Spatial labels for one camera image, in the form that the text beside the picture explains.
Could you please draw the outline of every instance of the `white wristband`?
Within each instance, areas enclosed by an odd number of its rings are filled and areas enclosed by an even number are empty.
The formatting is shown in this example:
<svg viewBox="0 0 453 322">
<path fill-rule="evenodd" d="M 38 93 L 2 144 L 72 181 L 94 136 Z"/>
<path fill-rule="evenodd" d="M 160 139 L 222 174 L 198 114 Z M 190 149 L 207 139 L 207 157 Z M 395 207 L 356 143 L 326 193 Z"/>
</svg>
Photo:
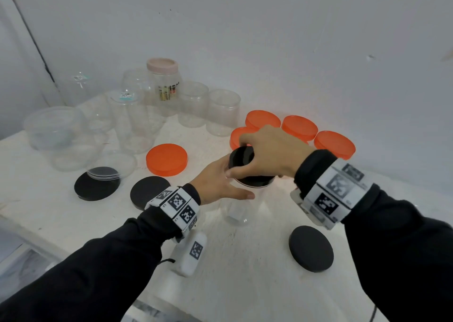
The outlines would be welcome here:
<svg viewBox="0 0 453 322">
<path fill-rule="evenodd" d="M 296 201 L 296 194 L 291 193 L 293 200 L 307 213 L 328 230 L 342 221 L 360 199 L 371 188 L 371 182 L 364 173 L 343 159 L 337 159 L 317 180 L 303 202 Z"/>
<path fill-rule="evenodd" d="M 181 229 L 185 238 L 197 222 L 197 213 L 200 205 L 184 191 L 183 188 L 169 187 L 155 198 L 151 199 L 145 207 L 158 206 Z"/>
</svg>

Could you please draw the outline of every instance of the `black sleeve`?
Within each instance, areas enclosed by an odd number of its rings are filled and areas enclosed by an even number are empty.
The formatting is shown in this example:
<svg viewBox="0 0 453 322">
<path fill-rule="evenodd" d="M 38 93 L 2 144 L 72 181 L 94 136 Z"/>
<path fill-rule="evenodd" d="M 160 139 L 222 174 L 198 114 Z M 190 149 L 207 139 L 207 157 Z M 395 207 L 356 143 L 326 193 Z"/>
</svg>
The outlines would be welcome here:
<svg viewBox="0 0 453 322">
<path fill-rule="evenodd" d="M 195 188 L 184 190 L 200 204 Z M 148 209 L 50 269 L 0 304 L 0 321 L 120 321 L 148 284 L 166 239 L 180 236 L 173 223 L 153 227 L 160 208 Z"/>
<path fill-rule="evenodd" d="M 335 160 L 328 151 L 317 150 L 304 161 L 294 180 L 301 196 Z M 343 223 L 360 283 L 389 321 L 449 319 L 450 225 L 423 217 L 411 203 L 389 197 L 376 184 Z"/>
</svg>

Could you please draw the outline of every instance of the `hand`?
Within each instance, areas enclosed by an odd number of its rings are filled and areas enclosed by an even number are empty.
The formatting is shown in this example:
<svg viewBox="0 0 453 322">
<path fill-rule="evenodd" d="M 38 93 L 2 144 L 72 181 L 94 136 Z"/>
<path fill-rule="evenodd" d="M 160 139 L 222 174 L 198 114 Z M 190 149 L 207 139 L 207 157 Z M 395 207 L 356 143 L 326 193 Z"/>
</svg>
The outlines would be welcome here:
<svg viewBox="0 0 453 322">
<path fill-rule="evenodd" d="M 201 173 L 190 182 L 200 195 L 201 205 L 213 203 L 220 198 L 254 199 L 253 192 L 230 184 L 225 171 L 228 169 L 230 155 L 226 155 L 206 166 Z"/>
<path fill-rule="evenodd" d="M 241 146 L 253 146 L 255 156 L 248 165 L 228 170 L 228 178 L 242 179 L 258 175 L 286 175 L 294 178 L 300 165 L 314 152 L 313 147 L 270 125 L 265 125 L 253 134 L 242 134 L 239 142 Z"/>
</svg>

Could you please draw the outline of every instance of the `pink lid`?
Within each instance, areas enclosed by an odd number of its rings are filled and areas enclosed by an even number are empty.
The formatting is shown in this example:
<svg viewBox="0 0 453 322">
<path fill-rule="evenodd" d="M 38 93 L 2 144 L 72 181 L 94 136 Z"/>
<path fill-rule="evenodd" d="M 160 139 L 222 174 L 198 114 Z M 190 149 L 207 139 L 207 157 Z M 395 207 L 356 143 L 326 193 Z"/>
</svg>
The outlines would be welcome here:
<svg viewBox="0 0 453 322">
<path fill-rule="evenodd" d="M 178 63 L 170 58 L 150 58 L 146 61 L 146 67 L 156 74 L 170 75 L 178 72 Z"/>
</svg>

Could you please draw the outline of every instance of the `orange plastic lid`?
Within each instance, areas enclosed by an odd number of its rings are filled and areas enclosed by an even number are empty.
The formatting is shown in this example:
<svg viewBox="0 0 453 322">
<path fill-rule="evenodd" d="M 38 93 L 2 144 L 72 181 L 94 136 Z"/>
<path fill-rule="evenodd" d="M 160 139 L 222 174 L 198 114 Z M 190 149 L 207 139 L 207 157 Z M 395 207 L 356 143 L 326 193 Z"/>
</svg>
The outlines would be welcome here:
<svg viewBox="0 0 453 322">
<path fill-rule="evenodd" d="M 187 166 L 187 153 L 177 144 L 160 144 L 146 154 L 146 166 L 155 175 L 171 177 L 184 171 Z"/>
<path fill-rule="evenodd" d="M 349 160 L 356 152 L 356 146 L 347 137 L 334 131 L 320 131 L 314 138 L 314 146 L 318 149 L 328 149 L 337 158 Z"/>
<path fill-rule="evenodd" d="M 255 128 L 251 128 L 249 126 L 242 126 L 240 128 L 236 128 L 235 130 L 232 131 L 231 136 L 230 136 L 230 147 L 232 150 L 235 150 L 236 148 L 239 148 L 239 137 L 241 137 L 242 134 L 251 134 L 256 131 Z"/>
<path fill-rule="evenodd" d="M 253 110 L 247 113 L 246 117 L 247 126 L 255 128 L 255 130 L 258 130 L 261 129 L 266 124 L 270 124 L 276 128 L 280 128 L 281 121 L 273 113 L 264 110 Z"/>
<path fill-rule="evenodd" d="M 282 129 L 304 142 L 313 140 L 318 133 L 316 124 L 301 116 L 286 116 L 283 119 Z"/>
</svg>

